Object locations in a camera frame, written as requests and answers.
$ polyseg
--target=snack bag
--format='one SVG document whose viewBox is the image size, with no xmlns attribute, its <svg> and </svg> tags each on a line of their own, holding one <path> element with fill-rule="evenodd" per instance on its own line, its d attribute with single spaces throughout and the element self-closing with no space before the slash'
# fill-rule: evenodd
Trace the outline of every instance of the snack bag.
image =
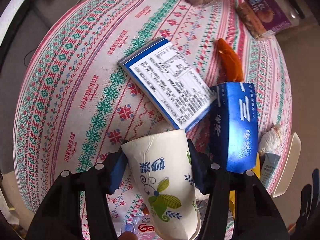
<svg viewBox="0 0 320 240">
<path fill-rule="evenodd" d="M 299 24 L 288 0 L 246 0 L 236 11 L 256 39 L 272 38 L 281 30 Z"/>
</svg>

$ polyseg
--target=table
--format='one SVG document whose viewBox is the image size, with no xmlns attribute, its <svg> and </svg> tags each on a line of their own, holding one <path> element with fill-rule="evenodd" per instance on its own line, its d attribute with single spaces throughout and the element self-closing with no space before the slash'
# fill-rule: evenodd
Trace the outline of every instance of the table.
<svg viewBox="0 0 320 240">
<path fill-rule="evenodd" d="M 256 87 L 259 136 L 272 123 L 283 127 L 281 161 L 268 186 L 272 192 L 288 149 L 291 85 L 276 38 L 255 41 L 234 10 L 240 2 L 196 8 L 185 0 L 87 0 L 71 8 L 36 50 L 17 104 L 14 165 L 26 206 L 35 212 L 61 171 L 85 171 L 124 139 L 172 129 L 116 64 L 160 36 L 171 40 L 209 87 L 224 81 L 216 39 L 224 38 L 237 52 L 245 81 Z M 206 151 L 208 123 L 205 118 L 187 133 L 199 151 Z M 89 239 L 83 194 L 80 200 L 83 235 Z M 114 221 L 142 214 L 129 169 L 108 195 L 108 205 Z"/>
</svg>

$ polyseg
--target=white and blue box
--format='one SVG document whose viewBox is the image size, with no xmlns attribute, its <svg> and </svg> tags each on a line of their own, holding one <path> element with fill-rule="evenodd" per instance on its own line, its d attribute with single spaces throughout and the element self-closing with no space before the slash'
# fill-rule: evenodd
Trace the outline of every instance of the white and blue box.
<svg viewBox="0 0 320 240">
<path fill-rule="evenodd" d="M 217 98 L 210 111 L 212 160 L 228 171 L 243 173 L 255 166 L 258 151 L 254 85 L 226 82 L 211 90 Z"/>
</svg>

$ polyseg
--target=paper cup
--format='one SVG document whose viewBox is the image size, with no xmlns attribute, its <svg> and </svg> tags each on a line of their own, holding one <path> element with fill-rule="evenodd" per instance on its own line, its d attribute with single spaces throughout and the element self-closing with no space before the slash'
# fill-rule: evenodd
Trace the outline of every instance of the paper cup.
<svg viewBox="0 0 320 240">
<path fill-rule="evenodd" d="M 156 233 L 164 240 L 194 239 L 201 222 L 185 131 L 149 135 L 121 147 Z"/>
</svg>

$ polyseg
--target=orange toy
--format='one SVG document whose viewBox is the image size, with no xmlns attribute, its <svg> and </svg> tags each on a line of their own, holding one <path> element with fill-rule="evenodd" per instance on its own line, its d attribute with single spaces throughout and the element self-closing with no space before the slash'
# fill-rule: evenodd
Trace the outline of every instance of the orange toy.
<svg viewBox="0 0 320 240">
<path fill-rule="evenodd" d="M 241 61 L 223 38 L 218 39 L 218 52 L 228 82 L 243 82 Z"/>
</svg>

